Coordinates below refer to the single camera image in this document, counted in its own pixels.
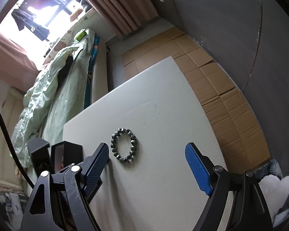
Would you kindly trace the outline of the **white plush item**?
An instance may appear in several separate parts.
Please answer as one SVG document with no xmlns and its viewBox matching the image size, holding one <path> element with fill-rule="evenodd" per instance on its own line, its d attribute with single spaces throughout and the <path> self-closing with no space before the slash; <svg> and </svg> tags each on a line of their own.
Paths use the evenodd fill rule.
<svg viewBox="0 0 289 231">
<path fill-rule="evenodd" d="M 259 182 L 259 186 L 273 221 L 289 196 L 289 176 L 279 179 L 275 175 L 267 175 Z"/>
</svg>

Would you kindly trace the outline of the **bed with green sheet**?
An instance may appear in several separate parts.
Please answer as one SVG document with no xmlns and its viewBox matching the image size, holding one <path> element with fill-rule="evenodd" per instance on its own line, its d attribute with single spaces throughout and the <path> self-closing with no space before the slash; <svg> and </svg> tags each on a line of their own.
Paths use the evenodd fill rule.
<svg viewBox="0 0 289 231">
<path fill-rule="evenodd" d="M 96 66 L 100 36 L 86 29 L 87 35 L 70 46 L 78 47 L 58 74 L 58 88 L 38 132 L 51 145 L 62 142 L 64 125 L 92 103 L 93 68 Z"/>
</svg>

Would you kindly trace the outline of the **white foam board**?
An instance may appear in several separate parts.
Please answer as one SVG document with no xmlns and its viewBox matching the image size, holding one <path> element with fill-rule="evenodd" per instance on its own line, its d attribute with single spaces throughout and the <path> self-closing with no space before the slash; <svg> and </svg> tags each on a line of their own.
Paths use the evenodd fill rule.
<svg viewBox="0 0 289 231">
<path fill-rule="evenodd" d="M 86 156 L 119 128 L 137 138 L 130 163 L 111 157 L 90 203 L 102 230 L 192 230 L 207 202 L 185 159 L 193 142 L 214 164 L 225 161 L 187 79 L 168 57 L 129 79 L 64 125 L 63 139 Z"/>
</svg>

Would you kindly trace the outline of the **pink curtain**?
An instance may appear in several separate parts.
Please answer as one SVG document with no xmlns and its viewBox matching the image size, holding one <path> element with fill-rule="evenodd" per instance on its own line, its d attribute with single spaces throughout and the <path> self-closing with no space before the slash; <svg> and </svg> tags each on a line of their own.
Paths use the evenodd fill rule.
<svg viewBox="0 0 289 231">
<path fill-rule="evenodd" d="M 26 92 L 34 85 L 38 73 L 25 49 L 0 33 L 0 79 Z"/>
<path fill-rule="evenodd" d="M 118 37 L 129 35 L 158 17 L 151 0 L 86 0 Z"/>
</svg>

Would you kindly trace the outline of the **flattened cardboard sheets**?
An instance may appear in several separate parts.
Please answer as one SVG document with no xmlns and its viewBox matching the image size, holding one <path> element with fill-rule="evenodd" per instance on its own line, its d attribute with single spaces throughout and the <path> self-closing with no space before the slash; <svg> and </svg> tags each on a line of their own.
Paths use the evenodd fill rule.
<svg viewBox="0 0 289 231">
<path fill-rule="evenodd" d="M 216 135 L 228 170 L 241 173 L 271 159 L 260 125 L 243 94 L 190 37 L 172 27 L 122 53 L 126 79 L 173 57 Z"/>
</svg>

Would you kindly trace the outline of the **green box on bed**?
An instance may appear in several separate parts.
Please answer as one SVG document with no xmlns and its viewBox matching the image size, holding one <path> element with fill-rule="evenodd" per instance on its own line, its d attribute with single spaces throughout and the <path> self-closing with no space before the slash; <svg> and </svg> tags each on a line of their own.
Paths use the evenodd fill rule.
<svg viewBox="0 0 289 231">
<path fill-rule="evenodd" d="M 79 31 L 75 37 L 74 37 L 74 41 L 80 42 L 85 36 L 87 35 L 87 32 L 85 29 L 82 29 L 81 31 Z"/>
</svg>

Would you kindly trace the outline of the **black jewelry box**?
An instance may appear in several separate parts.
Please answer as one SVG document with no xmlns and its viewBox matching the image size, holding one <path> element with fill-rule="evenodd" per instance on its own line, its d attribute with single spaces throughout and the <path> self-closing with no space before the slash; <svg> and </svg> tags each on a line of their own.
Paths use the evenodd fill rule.
<svg viewBox="0 0 289 231">
<path fill-rule="evenodd" d="M 82 145 L 63 141 L 51 147 L 50 159 L 54 167 L 54 172 L 66 168 L 70 164 L 78 164 L 83 161 Z"/>
</svg>

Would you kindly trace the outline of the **patterned pillow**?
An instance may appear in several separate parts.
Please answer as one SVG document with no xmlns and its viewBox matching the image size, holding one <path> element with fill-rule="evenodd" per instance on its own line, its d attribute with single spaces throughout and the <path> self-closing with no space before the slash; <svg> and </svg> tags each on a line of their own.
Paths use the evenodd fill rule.
<svg viewBox="0 0 289 231">
<path fill-rule="evenodd" d="M 57 53 L 61 51 L 63 48 L 66 48 L 70 45 L 72 42 L 72 39 L 74 38 L 76 34 L 76 28 L 80 26 L 82 22 L 84 22 L 85 16 L 82 18 L 76 20 L 75 23 L 72 24 L 72 26 L 65 32 L 65 34 L 62 37 L 59 37 L 57 41 L 53 44 L 53 46 L 50 48 L 49 53 L 46 55 L 45 60 L 43 62 L 43 66 L 50 63 Z"/>
</svg>

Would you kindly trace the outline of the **hanging dark clothes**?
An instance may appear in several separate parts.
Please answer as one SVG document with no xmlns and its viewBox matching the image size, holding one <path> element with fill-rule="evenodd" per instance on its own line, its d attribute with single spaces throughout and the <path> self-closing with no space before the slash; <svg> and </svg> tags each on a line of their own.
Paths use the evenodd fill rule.
<svg viewBox="0 0 289 231">
<path fill-rule="evenodd" d="M 11 12 L 19 31 L 27 28 L 39 40 L 49 41 L 52 32 L 49 28 L 61 14 L 69 16 L 72 11 L 68 8 L 72 0 L 22 0 Z"/>
</svg>

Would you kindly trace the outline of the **pink curtain left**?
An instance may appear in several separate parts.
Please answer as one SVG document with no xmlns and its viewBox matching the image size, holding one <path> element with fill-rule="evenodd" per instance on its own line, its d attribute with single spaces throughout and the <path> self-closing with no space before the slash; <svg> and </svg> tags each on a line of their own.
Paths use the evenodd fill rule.
<svg viewBox="0 0 289 231">
<path fill-rule="evenodd" d="M 0 33 L 0 79 L 26 92 L 34 85 L 38 73 L 25 49 Z"/>
</svg>

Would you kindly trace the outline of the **light green quilt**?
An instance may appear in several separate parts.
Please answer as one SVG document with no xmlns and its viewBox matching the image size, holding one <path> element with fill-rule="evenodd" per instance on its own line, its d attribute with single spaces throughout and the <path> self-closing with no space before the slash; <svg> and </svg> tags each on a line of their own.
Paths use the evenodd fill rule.
<svg viewBox="0 0 289 231">
<path fill-rule="evenodd" d="M 58 88 L 58 74 L 66 65 L 67 58 L 78 47 L 69 46 L 56 55 L 37 76 L 36 82 L 23 98 L 24 109 L 12 134 L 12 144 L 23 168 L 32 165 L 26 143 L 40 129 Z"/>
</svg>

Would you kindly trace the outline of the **pink curtain right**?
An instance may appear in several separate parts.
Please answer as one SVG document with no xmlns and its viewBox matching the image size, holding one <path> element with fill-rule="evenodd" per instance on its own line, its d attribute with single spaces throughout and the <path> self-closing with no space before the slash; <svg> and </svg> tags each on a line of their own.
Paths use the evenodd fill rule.
<svg viewBox="0 0 289 231">
<path fill-rule="evenodd" d="M 129 35 L 158 17 L 151 0 L 86 0 L 118 37 Z"/>
</svg>

